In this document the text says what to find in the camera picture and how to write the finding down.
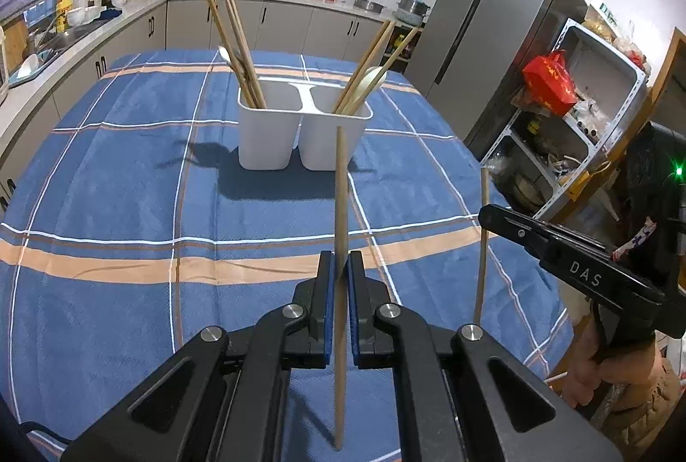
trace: kitchen sink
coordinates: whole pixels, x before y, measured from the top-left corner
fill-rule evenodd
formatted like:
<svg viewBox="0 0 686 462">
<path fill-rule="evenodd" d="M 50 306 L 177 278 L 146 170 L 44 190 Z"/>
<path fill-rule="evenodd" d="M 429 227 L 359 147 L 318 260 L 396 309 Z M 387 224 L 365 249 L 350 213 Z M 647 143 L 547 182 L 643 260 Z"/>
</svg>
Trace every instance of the kitchen sink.
<svg viewBox="0 0 686 462">
<path fill-rule="evenodd" d="M 68 50 L 81 39 L 90 35 L 93 31 L 105 25 L 107 21 L 107 19 L 104 21 L 92 21 L 87 25 L 72 27 L 64 31 L 64 33 L 57 33 L 57 35 L 53 36 L 49 41 L 41 44 L 36 51 L 36 56 L 39 58 L 39 67 L 22 76 L 19 76 L 19 68 L 17 68 L 12 75 L 9 76 L 8 83 L 10 89 L 35 79 L 47 66 L 60 57 L 61 53 Z"/>
</svg>

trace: refrigerator door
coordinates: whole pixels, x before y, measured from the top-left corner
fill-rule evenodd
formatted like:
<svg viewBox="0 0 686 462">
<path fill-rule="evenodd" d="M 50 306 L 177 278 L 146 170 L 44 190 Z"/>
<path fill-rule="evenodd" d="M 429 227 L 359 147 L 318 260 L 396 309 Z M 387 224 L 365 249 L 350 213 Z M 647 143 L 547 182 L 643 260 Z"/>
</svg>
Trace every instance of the refrigerator door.
<svg viewBox="0 0 686 462">
<path fill-rule="evenodd" d="M 474 0 L 436 0 L 405 77 L 424 96 L 429 93 Z"/>
<path fill-rule="evenodd" d="M 429 103 L 465 140 L 550 0 L 480 0 Z"/>
</svg>

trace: white utensil holder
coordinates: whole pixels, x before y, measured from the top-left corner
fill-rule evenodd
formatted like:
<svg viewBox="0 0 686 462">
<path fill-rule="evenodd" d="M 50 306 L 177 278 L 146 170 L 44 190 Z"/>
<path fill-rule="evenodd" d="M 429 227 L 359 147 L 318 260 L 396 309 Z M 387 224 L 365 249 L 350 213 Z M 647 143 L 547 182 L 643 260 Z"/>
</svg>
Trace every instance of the white utensil holder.
<svg viewBox="0 0 686 462">
<path fill-rule="evenodd" d="M 331 114 L 343 90 L 336 84 L 313 84 L 260 78 L 266 109 L 248 108 L 238 93 L 238 161 L 246 170 L 282 170 L 291 158 L 301 124 L 298 148 L 304 167 L 335 171 L 336 128 L 342 127 L 352 158 L 374 113 L 365 102 L 355 115 Z"/>
<path fill-rule="evenodd" d="M 303 101 L 297 87 L 262 81 L 266 109 L 248 108 L 238 92 L 238 162 L 246 170 L 282 170 L 291 159 Z"/>
<path fill-rule="evenodd" d="M 312 171 L 335 171 L 336 128 L 345 132 L 349 162 L 374 113 L 365 102 L 354 115 L 331 114 L 341 87 L 313 84 L 305 93 L 299 86 L 304 108 L 298 148 L 303 165 Z"/>
</svg>

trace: stainless steel refrigerator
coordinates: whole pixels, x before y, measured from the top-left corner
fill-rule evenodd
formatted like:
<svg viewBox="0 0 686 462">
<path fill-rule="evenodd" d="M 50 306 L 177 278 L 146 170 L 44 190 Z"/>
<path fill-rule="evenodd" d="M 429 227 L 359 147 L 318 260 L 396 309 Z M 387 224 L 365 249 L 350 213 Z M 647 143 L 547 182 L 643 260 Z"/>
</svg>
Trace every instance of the stainless steel refrigerator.
<svg viewBox="0 0 686 462">
<path fill-rule="evenodd" d="M 405 77 L 481 159 L 515 109 L 521 70 L 584 0 L 436 0 Z"/>
</svg>

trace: plastic bag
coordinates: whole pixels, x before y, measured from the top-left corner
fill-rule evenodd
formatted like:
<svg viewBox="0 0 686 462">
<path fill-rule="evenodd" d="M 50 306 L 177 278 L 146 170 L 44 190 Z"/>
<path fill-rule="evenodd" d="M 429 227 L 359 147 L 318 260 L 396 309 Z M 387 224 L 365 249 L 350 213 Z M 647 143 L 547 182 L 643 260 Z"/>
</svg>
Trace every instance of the plastic bag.
<svg viewBox="0 0 686 462">
<path fill-rule="evenodd" d="M 537 103 L 560 117 L 577 101 L 574 81 L 567 73 L 562 52 L 556 50 L 547 56 L 536 56 L 522 71 L 524 81 Z"/>
</svg>

